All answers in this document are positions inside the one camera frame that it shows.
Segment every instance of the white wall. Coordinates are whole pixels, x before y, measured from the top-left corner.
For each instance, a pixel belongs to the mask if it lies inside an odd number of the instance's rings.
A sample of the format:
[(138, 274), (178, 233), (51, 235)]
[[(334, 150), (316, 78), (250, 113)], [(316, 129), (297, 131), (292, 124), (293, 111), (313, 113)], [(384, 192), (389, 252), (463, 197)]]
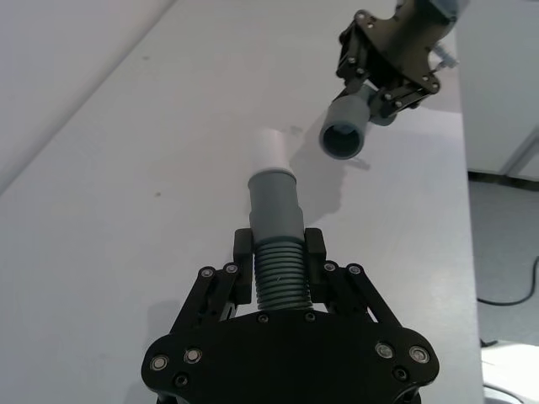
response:
[(172, 1), (0, 2), (0, 193)]
[(456, 38), (468, 168), (499, 173), (539, 123), (539, 3), (472, 0)]

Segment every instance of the screw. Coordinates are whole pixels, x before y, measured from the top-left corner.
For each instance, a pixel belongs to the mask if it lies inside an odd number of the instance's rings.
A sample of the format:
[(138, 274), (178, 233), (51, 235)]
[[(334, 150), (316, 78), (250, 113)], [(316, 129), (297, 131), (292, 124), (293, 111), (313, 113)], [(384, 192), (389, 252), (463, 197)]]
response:
[(262, 322), (263, 324), (265, 324), (266, 322), (270, 320), (270, 318), (266, 314), (261, 314), (258, 320), (259, 322)]
[(167, 367), (168, 364), (168, 357), (165, 355), (158, 355), (152, 359), (152, 362), (150, 363), (150, 369), (159, 371), (163, 370)]
[(316, 319), (317, 317), (314, 315), (314, 313), (305, 313), (306, 322), (314, 322)]
[(429, 352), (425, 348), (415, 346), (410, 348), (409, 353), (418, 364), (427, 364), (430, 361)]
[(234, 264), (227, 265), (226, 271), (229, 274), (235, 274), (237, 272), (237, 265), (234, 265)]
[(398, 381), (408, 380), (408, 372), (404, 368), (395, 368), (393, 370), (393, 377)]
[(375, 346), (375, 350), (384, 359), (391, 359), (393, 357), (393, 349), (385, 343), (378, 343)]
[(210, 278), (213, 275), (213, 271), (209, 268), (202, 269), (202, 272), (200, 273), (203, 278)]
[(357, 275), (361, 273), (361, 268), (357, 265), (352, 265), (350, 268), (348, 268), (349, 272), (353, 275)]
[(196, 364), (202, 358), (202, 351), (198, 348), (191, 348), (185, 351), (184, 362), (187, 364)]
[(176, 387), (184, 387), (185, 385), (187, 385), (187, 383), (189, 383), (189, 379), (184, 373), (180, 373), (174, 379), (174, 384), (176, 385)]

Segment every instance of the table surface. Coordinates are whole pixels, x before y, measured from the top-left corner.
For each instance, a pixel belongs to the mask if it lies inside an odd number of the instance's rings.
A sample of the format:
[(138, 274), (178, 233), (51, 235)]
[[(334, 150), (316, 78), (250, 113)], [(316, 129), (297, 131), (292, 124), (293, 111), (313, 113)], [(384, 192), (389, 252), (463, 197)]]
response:
[(337, 35), (357, 8), (169, 10), (0, 199), (1, 402), (154, 402), (142, 356), (198, 268), (230, 259), (261, 126), (287, 134), (306, 225), (323, 229), (329, 257), (362, 263), (435, 347), (424, 402), (482, 402), (461, 115), (403, 113), (371, 128), (353, 161), (318, 148), (341, 88)]

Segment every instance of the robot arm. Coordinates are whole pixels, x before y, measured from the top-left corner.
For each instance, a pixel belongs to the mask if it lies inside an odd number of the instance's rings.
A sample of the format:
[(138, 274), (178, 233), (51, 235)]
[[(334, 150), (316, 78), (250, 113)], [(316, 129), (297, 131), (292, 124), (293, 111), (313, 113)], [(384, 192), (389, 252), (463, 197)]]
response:
[(348, 159), (363, 147), (367, 122), (390, 125), (397, 114), (440, 91), (429, 53), (440, 51), (469, 0), (401, 0), (395, 15), (378, 19), (358, 11), (340, 35), (337, 76), (344, 90), (328, 109), (320, 143)]

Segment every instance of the mounting hole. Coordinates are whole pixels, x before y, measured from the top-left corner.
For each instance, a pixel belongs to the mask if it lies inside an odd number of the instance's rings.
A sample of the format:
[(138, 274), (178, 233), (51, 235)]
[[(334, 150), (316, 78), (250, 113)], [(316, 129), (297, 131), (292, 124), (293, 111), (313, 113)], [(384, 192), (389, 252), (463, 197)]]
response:
[(305, 313), (305, 321), (306, 322), (314, 322), (317, 319), (317, 317), (314, 315), (314, 313)]
[(408, 372), (402, 366), (398, 366), (393, 369), (393, 377), (398, 381), (406, 381), (408, 380)]
[(258, 316), (257, 320), (258, 322), (265, 324), (266, 322), (270, 320), (270, 318), (268, 317), (267, 314), (261, 314), (260, 316)]
[(174, 385), (176, 387), (186, 387), (189, 383), (189, 377), (185, 373), (179, 373), (174, 377)]

